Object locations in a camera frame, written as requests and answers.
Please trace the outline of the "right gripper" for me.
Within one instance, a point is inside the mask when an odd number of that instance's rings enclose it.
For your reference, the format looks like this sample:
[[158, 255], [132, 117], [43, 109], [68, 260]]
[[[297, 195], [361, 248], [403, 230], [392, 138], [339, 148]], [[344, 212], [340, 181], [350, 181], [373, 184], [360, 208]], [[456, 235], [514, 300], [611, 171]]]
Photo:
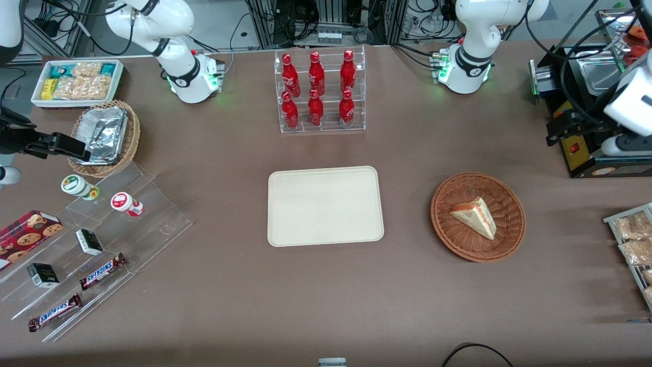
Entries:
[[1, 154], [11, 155], [21, 150], [25, 155], [64, 155], [80, 161], [89, 161], [91, 157], [84, 142], [65, 134], [33, 133], [28, 118], [2, 107]]

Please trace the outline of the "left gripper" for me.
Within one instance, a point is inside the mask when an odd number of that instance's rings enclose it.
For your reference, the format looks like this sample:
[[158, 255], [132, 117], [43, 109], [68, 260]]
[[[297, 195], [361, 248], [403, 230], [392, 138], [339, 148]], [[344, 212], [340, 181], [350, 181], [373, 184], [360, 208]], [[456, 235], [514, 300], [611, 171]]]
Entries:
[[[651, 135], [650, 68], [639, 65], [624, 74], [615, 93], [605, 106], [606, 116], [639, 136]], [[564, 134], [585, 134], [585, 119], [573, 110], [565, 110], [564, 118], [553, 118], [547, 124], [547, 146], [554, 146]]]

